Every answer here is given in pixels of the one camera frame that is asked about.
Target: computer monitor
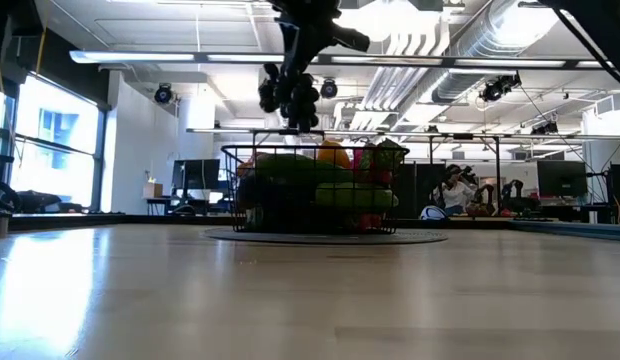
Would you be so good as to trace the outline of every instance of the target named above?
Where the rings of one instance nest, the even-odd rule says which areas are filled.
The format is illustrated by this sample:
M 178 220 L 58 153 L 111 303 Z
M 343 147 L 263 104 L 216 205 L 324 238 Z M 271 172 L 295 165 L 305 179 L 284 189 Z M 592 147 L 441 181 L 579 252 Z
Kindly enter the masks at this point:
M 579 197 L 588 193 L 586 164 L 580 161 L 537 162 L 539 196 Z
M 217 189 L 219 164 L 217 159 L 176 160 L 172 170 L 172 185 L 185 191 Z

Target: ceiling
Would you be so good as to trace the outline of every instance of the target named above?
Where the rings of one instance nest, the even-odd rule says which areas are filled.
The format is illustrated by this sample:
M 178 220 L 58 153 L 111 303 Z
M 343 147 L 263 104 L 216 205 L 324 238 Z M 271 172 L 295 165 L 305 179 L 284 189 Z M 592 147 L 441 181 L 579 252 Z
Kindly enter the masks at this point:
M 199 51 L 203 52 L 275 52 L 281 53 L 281 34 L 273 21 L 271 9 L 259 3 L 217 1 L 217 5 L 159 5 L 152 3 L 123 3 L 107 0 L 36 0 L 42 17 L 49 16 L 49 27 L 85 50 L 139 50 L 139 51 Z M 465 0 L 465 9 L 451 17 L 451 33 L 476 13 L 486 0 Z M 375 42 L 368 53 L 382 54 L 388 41 Z M 342 47 L 325 50 L 326 53 L 351 53 Z M 587 51 L 562 25 L 557 24 L 548 35 L 532 45 L 523 56 L 589 57 Z M 218 116 L 225 123 L 235 119 L 263 118 L 258 106 L 257 87 L 263 74 L 256 65 L 182 65 L 166 64 L 135 66 L 127 74 L 127 81 L 139 89 L 154 92 L 159 82 L 170 82 L 166 74 L 204 73 L 214 85 L 223 106 Z M 363 97 L 372 82 L 376 67 L 314 66 L 308 72 L 318 83 L 332 77 L 339 85 L 335 100 L 321 100 L 318 112 L 332 114 L 338 101 Z M 593 96 L 604 91 L 620 90 L 604 72 L 523 71 L 522 81 L 528 94 L 541 111 L 561 106 L 560 130 L 580 128 L 578 110 L 591 103 L 575 101 L 582 96 Z M 175 82 L 174 88 L 182 96 L 196 93 L 197 84 Z M 565 92 L 570 93 L 568 100 Z M 476 105 L 476 92 L 470 92 L 461 101 L 467 106 L 453 106 L 444 115 L 446 121 L 438 124 L 442 131 L 479 131 L 484 128 L 514 131 L 523 121 L 533 119 L 538 110 L 521 91 L 509 94 L 504 101 L 481 111 Z

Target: desk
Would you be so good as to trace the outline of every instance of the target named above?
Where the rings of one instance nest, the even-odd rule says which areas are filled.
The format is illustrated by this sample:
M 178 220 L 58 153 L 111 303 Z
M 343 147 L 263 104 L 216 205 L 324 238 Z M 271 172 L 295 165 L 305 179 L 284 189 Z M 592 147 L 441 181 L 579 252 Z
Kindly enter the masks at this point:
M 148 215 L 166 216 L 168 215 L 170 203 L 172 202 L 172 200 L 178 200 L 178 199 L 172 199 L 169 197 L 168 198 L 147 198 L 146 199 L 146 213 Z M 159 205 L 163 205 L 163 214 L 161 214 L 161 212 L 159 211 Z

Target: black wire basket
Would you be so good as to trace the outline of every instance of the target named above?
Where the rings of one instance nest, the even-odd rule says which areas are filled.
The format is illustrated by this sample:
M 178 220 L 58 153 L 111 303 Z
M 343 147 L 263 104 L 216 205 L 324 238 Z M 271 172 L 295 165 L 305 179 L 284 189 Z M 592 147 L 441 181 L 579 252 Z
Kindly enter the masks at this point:
M 234 230 L 394 233 L 390 210 L 399 200 L 392 187 L 409 150 L 391 141 L 335 145 L 222 147 Z M 250 160 L 240 160 L 246 154 Z

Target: white ceiling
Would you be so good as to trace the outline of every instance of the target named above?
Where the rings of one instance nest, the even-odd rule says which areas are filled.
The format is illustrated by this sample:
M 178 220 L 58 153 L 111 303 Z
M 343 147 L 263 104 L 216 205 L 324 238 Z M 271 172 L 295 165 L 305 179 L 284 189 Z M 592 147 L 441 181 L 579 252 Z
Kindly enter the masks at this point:
M 474 14 L 486 0 L 465 0 L 464 16 Z M 150 50 L 150 51 L 200 51 L 214 52 L 282 52 L 278 25 L 273 22 L 273 12 L 259 5 L 191 6 L 120 3 L 106 0 L 36 0 L 45 19 L 49 14 L 50 28 L 79 48 L 87 50 Z M 373 43 L 369 53 L 383 53 L 382 43 Z M 350 50 L 333 47 L 328 53 L 347 53 Z M 589 56 L 581 44 L 561 24 L 555 26 L 543 39 L 529 48 L 524 56 Z M 160 65 L 139 67 L 138 72 L 170 71 L 196 73 L 209 76 L 220 95 L 233 109 L 225 116 L 259 118 L 263 112 L 258 106 L 257 86 L 262 79 L 260 67 L 254 65 Z M 333 77 L 339 85 L 339 99 L 363 96 L 375 74 L 374 67 L 310 67 L 308 72 L 322 77 Z M 522 72 L 524 86 L 529 90 L 542 111 L 554 109 L 575 97 L 594 89 L 614 90 L 620 86 L 603 72 Z M 145 84 L 152 88 L 155 84 Z M 571 100 L 563 100 L 562 89 L 579 89 Z M 184 94 L 193 93 L 194 84 L 175 84 Z M 507 96 L 508 104 L 500 103 L 487 111 L 477 110 L 475 99 L 469 106 L 452 107 L 445 115 L 451 120 L 440 125 L 446 131 L 463 131 L 481 125 L 506 124 L 505 129 L 534 118 L 538 112 L 529 104 L 525 95 L 515 92 Z M 332 113 L 336 101 L 322 101 L 318 111 Z M 579 114 L 564 116 L 567 127 L 578 127 Z

